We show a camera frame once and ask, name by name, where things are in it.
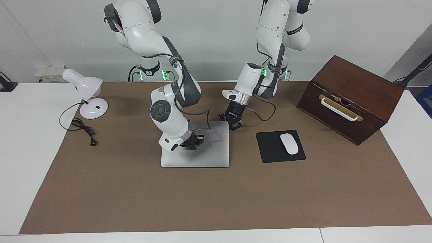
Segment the silver grey laptop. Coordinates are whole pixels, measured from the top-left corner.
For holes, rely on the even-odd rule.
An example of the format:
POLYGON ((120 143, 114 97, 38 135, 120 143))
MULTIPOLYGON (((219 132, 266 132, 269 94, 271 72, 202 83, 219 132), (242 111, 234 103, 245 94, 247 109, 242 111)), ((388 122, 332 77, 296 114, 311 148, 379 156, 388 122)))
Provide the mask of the silver grey laptop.
POLYGON ((204 142, 196 150, 178 147, 172 152, 162 150, 162 167, 220 167, 230 166, 229 124, 211 121, 210 130, 197 131, 204 142))

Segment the black mouse pad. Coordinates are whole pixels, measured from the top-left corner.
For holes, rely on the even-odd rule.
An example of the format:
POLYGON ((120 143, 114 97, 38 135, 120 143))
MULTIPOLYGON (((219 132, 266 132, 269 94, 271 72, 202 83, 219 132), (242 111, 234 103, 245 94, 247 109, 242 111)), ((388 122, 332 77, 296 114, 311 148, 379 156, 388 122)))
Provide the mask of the black mouse pad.
POLYGON ((256 139, 263 163, 288 162, 305 160, 306 155, 296 130, 270 131, 256 133, 256 139), (280 135, 290 133, 298 145, 298 153, 290 155, 285 150, 280 135))

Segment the brown table mat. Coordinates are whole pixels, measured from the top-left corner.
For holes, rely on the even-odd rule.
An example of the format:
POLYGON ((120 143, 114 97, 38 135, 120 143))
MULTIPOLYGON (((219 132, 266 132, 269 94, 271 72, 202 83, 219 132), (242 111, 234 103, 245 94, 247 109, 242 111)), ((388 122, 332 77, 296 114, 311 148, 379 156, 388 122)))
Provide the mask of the brown table mat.
POLYGON ((108 112, 67 132, 21 234, 428 225, 432 217, 381 132, 360 146, 296 108, 283 82, 274 117, 247 112, 228 168, 163 168, 149 97, 162 83, 102 85, 108 112), (256 133, 296 130, 306 159, 263 163, 256 133))

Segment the white computer mouse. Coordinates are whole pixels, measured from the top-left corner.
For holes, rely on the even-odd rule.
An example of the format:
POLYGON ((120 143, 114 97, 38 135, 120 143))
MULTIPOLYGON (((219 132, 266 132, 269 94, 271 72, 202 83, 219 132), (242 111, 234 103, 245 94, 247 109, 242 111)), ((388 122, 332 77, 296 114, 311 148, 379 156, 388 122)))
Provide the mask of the white computer mouse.
POLYGON ((298 153, 298 145, 293 135, 290 133, 284 133, 280 135, 280 139, 288 154, 294 155, 298 153))

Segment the white desk lamp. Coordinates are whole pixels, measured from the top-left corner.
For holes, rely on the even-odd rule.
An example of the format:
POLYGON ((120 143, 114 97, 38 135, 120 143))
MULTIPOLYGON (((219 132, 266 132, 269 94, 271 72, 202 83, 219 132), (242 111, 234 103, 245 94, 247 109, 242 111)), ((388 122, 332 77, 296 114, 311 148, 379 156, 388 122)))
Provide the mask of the white desk lamp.
POLYGON ((76 87, 84 104, 80 108, 80 115, 85 119, 97 119, 104 115, 108 102, 103 98, 96 98, 101 92, 103 80, 97 77, 84 76, 72 68, 63 71, 63 78, 76 87))

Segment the dark brown wooden box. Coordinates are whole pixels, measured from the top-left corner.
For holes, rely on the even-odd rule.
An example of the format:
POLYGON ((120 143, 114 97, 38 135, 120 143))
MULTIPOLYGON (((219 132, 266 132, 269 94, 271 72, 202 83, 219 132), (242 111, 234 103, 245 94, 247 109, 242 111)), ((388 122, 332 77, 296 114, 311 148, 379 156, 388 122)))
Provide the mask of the dark brown wooden box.
POLYGON ((297 108, 355 145, 390 120, 404 89, 333 56, 312 78, 297 108))

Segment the white power strip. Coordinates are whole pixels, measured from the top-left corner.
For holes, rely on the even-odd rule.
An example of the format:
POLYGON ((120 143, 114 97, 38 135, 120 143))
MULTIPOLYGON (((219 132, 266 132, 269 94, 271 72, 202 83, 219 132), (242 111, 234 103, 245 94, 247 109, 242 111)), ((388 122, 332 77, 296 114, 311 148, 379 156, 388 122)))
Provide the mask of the white power strip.
POLYGON ((39 67, 34 74, 36 80, 39 83, 64 83, 67 82, 63 78, 63 71, 65 70, 64 65, 51 66, 51 67, 39 67))

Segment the blue object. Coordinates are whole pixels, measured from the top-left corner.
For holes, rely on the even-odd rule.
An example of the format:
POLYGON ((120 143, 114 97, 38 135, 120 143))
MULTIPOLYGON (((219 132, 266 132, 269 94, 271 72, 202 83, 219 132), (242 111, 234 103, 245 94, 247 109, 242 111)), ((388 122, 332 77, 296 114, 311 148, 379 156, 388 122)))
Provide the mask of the blue object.
POLYGON ((432 84, 420 92, 415 97, 415 99, 427 113, 427 115, 432 119, 432 84))

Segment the black clamp mount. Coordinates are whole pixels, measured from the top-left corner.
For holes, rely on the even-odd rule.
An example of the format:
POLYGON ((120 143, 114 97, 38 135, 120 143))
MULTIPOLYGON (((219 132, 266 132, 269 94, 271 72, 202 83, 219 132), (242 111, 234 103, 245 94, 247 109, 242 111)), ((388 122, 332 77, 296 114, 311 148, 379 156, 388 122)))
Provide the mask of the black clamp mount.
POLYGON ((17 82, 13 82, 6 74, 0 71, 0 92, 12 92, 17 85, 17 82))

